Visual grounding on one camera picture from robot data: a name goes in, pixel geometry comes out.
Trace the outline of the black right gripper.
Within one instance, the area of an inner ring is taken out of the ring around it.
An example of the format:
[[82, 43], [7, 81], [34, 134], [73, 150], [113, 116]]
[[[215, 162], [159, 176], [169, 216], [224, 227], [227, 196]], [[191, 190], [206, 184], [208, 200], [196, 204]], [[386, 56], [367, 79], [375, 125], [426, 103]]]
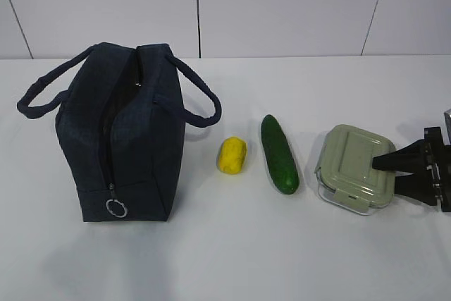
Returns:
[[372, 168], [415, 173], [396, 177], [395, 194], [428, 206], [437, 206], [439, 200], [442, 211], [450, 212], [450, 146], [445, 145], [440, 127], [425, 128], [424, 140], [374, 157]]

